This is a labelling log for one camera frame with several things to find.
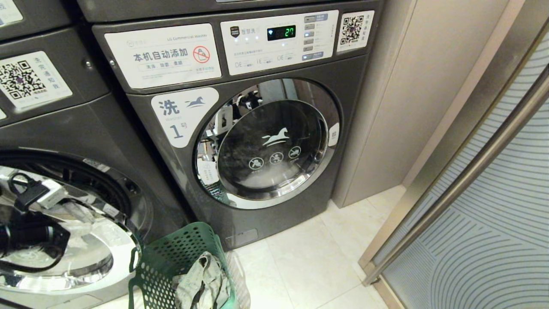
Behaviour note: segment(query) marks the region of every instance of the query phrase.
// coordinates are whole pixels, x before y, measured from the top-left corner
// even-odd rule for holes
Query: plastic laundry basket
[[[128,284],[129,308],[133,309],[134,306],[135,286],[143,293],[145,309],[176,308],[172,278],[186,274],[204,251],[219,258],[231,283],[231,295],[220,309],[238,309],[234,282],[229,274],[219,237],[203,222],[189,224],[145,247],[141,261],[135,269],[136,276]]]

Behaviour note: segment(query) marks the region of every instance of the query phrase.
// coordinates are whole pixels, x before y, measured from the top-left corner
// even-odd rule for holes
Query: washing machine
[[[0,43],[0,307],[90,308],[127,294],[142,244],[188,222],[126,96],[84,44],[93,36],[53,24]],[[65,242],[17,247],[37,235],[23,226],[59,229],[47,241]]]
[[[193,211],[233,249],[326,209],[382,4],[92,29]]]

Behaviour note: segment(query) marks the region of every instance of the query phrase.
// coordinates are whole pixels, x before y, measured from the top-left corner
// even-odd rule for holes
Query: white tiled floor
[[[242,309],[386,309],[373,287],[362,286],[357,261],[404,192],[397,186],[342,209],[330,202],[320,216],[230,252],[236,281],[248,290]]]

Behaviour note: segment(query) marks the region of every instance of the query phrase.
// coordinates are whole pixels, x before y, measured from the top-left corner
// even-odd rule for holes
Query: horse logo
[[[199,107],[199,106],[202,106],[202,105],[205,104],[204,102],[202,102],[202,100],[203,100],[202,97],[198,97],[196,100],[194,100],[192,102],[191,101],[185,101],[185,103],[189,103],[189,105],[187,105],[187,107],[191,107],[191,108]]]
[[[286,133],[288,133],[288,129],[282,128],[277,135],[263,136],[262,139],[268,139],[266,142],[263,143],[263,146],[267,145],[267,147],[269,147],[275,144],[286,142],[286,140],[289,139],[289,137],[286,136]]]

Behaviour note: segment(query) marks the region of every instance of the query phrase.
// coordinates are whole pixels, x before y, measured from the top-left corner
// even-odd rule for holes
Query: gray cloth
[[[229,299],[231,287],[221,262],[205,251],[187,274],[173,278],[176,305],[180,309],[220,309]]]

